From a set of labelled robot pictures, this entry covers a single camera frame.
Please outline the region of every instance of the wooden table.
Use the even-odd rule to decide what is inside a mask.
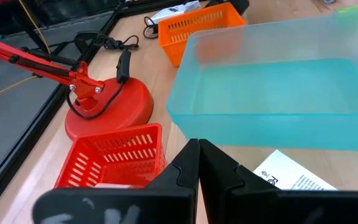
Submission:
[[[358,0],[337,0],[325,5],[321,0],[250,0],[250,8],[243,15],[249,24],[282,21],[332,13],[332,9],[358,4]],[[155,12],[121,19],[110,36],[124,40],[132,34],[140,38],[140,49],[132,53],[131,76],[144,82],[154,99],[150,122],[163,126],[163,145],[170,162],[185,145],[186,140],[172,124],[165,109],[168,94],[177,69],[169,62],[158,40],[143,38],[143,17]],[[91,77],[104,80],[114,77],[121,52],[101,49],[89,66]],[[52,189],[72,142],[64,129],[68,107],[64,104],[45,130],[37,145],[0,197],[0,223],[32,223],[34,202]],[[272,148],[227,147],[222,150],[254,170]],[[358,189],[358,152],[313,151],[282,149],[282,152],[338,189]],[[206,223],[202,200],[199,200],[198,223]]]

